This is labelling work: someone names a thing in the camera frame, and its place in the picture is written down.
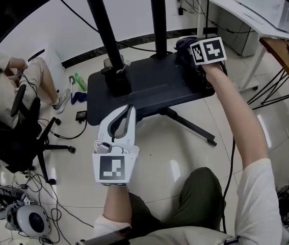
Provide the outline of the grey drawer cabinet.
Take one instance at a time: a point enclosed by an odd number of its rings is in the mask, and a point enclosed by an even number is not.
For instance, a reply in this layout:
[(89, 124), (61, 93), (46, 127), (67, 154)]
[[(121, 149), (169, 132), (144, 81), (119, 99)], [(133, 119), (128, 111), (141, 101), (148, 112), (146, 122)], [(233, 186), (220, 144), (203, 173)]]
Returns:
[(220, 9), (216, 24), (223, 42), (241, 57), (253, 56), (258, 46), (258, 34), (230, 12)]

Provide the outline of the white floor appliance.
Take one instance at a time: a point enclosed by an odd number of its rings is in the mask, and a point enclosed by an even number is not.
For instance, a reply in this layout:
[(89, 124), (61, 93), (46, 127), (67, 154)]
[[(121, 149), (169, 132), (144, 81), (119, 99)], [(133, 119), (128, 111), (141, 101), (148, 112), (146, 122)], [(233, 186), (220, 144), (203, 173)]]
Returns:
[(49, 45), (40, 47), (35, 50), (28, 58), (27, 63), (29, 64), (35, 58), (43, 58), (46, 62), (49, 71), (51, 73), (56, 90), (63, 91), (66, 89), (66, 74), (65, 68), (62, 65), (62, 61), (57, 55), (56, 51)]

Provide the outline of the person's left forearm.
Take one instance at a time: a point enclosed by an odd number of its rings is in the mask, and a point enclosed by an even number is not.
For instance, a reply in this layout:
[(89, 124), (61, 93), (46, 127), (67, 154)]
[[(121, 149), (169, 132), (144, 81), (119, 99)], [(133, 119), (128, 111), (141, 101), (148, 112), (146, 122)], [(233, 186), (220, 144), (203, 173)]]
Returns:
[(132, 223), (132, 206), (126, 186), (109, 186), (103, 216), (119, 223)]

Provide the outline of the wooden desk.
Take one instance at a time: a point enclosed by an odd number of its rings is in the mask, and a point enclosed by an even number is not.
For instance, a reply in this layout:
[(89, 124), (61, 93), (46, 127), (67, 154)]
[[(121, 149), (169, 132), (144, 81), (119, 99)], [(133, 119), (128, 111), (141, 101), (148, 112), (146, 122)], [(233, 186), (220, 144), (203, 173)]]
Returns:
[(289, 51), (287, 49), (289, 41), (263, 37), (259, 39), (259, 42), (289, 75)]

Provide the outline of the person's right forearm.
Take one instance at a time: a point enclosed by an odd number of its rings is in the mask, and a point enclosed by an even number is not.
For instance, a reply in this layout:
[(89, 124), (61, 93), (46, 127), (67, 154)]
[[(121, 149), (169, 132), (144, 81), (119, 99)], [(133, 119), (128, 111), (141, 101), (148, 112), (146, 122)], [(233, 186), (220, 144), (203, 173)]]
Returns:
[(267, 158), (268, 147), (262, 126), (223, 72), (220, 64), (207, 64), (203, 69), (224, 109), (242, 159), (243, 169), (260, 159)]

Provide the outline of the black chest pack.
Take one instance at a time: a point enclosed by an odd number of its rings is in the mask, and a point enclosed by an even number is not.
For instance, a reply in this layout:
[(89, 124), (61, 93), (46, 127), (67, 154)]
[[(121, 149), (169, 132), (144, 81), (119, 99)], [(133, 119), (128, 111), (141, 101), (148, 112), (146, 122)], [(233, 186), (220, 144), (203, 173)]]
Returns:
[(123, 228), (89, 240), (81, 240), (75, 245), (130, 245), (131, 227)]

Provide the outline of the idle white hand-held gripper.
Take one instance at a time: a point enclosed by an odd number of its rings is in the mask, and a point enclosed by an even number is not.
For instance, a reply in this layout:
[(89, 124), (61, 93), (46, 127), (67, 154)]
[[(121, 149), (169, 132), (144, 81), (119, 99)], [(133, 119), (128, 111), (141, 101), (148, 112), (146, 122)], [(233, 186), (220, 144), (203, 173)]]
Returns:
[(23, 190), (0, 185), (0, 220), (6, 217), (6, 208), (9, 205), (35, 205), (35, 201)]

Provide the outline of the person's white shirt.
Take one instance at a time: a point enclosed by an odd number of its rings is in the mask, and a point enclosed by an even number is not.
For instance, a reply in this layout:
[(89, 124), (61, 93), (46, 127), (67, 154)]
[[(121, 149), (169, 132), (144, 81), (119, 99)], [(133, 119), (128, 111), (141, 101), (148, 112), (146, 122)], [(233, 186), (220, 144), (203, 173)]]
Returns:
[[(280, 245), (282, 222), (271, 161), (248, 165), (237, 189), (234, 230), (238, 245)], [(203, 227), (177, 227), (133, 238), (131, 245), (222, 245), (231, 237)]]

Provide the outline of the black TV stand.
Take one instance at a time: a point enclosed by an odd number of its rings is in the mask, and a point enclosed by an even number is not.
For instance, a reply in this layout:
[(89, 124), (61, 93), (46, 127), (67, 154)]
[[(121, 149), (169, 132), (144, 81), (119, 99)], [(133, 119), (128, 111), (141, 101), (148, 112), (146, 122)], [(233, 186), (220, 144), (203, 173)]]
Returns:
[[(87, 0), (108, 57), (120, 52), (103, 0)], [(202, 80), (200, 73), (176, 62), (167, 50), (165, 0), (151, 0), (155, 35), (155, 53), (122, 68), (104, 68), (88, 77), (87, 121), (97, 126), (115, 109), (131, 104), (137, 120), (161, 114), (182, 124), (215, 146), (211, 133), (179, 116), (172, 106), (202, 99), (214, 90)]]

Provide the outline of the dark blue cloth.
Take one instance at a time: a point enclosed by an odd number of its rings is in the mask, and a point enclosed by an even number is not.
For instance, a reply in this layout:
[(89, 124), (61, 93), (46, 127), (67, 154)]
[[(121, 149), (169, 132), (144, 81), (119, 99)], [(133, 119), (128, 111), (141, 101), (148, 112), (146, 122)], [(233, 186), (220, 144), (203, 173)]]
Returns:
[(176, 50), (176, 62), (183, 66), (192, 66), (192, 54), (190, 53), (190, 45), (197, 42), (195, 37), (185, 37), (176, 42), (174, 49)]

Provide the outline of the person's olive trousers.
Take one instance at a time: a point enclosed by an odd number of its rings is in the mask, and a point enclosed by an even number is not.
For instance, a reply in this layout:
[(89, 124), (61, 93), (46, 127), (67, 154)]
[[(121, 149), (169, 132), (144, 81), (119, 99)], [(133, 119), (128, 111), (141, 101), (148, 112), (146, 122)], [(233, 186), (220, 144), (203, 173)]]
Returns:
[(218, 178), (207, 167), (194, 170), (185, 180), (179, 195), (178, 207), (164, 221), (154, 217), (144, 201), (130, 193), (131, 227), (137, 236), (178, 227), (203, 227), (220, 230), (226, 205)]

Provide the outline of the black power adapter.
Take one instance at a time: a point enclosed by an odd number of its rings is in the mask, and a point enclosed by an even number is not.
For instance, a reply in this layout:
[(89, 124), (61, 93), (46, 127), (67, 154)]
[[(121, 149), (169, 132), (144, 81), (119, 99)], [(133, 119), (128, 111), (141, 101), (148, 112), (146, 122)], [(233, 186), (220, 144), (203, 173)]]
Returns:
[(87, 120), (87, 111), (78, 111), (76, 113), (75, 120), (78, 121), (79, 124), (81, 124), (83, 121)]

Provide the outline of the black office chair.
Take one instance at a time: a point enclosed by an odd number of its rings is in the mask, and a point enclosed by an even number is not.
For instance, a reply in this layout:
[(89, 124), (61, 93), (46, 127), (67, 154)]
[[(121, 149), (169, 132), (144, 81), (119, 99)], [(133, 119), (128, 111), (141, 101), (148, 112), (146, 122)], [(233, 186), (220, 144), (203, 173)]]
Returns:
[(61, 121), (53, 117), (48, 125), (42, 129), (38, 124), (40, 113), (40, 99), (35, 98), (28, 109), (23, 98), (26, 85), (21, 85), (17, 91), (11, 109), (11, 117), (21, 114), (24, 117), (22, 123), (14, 129), (4, 128), (0, 125), (0, 161), (10, 172), (25, 172), (34, 170), (33, 160), (38, 158), (39, 165), (46, 183), (55, 185), (56, 180), (48, 177), (44, 151), (46, 150), (68, 150), (75, 153), (75, 148), (67, 145), (49, 144), (48, 135), (54, 124), (60, 125)]

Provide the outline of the green plastic bottle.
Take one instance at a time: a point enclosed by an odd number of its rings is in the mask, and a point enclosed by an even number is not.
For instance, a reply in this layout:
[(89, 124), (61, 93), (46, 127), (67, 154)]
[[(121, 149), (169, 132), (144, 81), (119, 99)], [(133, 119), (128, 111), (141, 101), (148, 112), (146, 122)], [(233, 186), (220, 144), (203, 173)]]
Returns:
[(82, 91), (86, 92), (87, 91), (87, 84), (84, 81), (84, 79), (76, 72), (75, 73), (75, 80), (78, 83), (79, 87), (82, 89)]

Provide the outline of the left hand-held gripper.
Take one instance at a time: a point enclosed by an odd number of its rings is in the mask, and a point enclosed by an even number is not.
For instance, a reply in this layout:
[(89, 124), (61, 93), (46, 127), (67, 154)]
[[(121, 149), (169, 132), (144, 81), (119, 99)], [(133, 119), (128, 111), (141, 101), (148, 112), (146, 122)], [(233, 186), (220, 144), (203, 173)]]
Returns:
[[(116, 132), (124, 121), (122, 132)], [(124, 105), (108, 114), (100, 123), (98, 140), (92, 154), (95, 182), (105, 186), (125, 186), (130, 182), (139, 155), (135, 144), (136, 109)]]

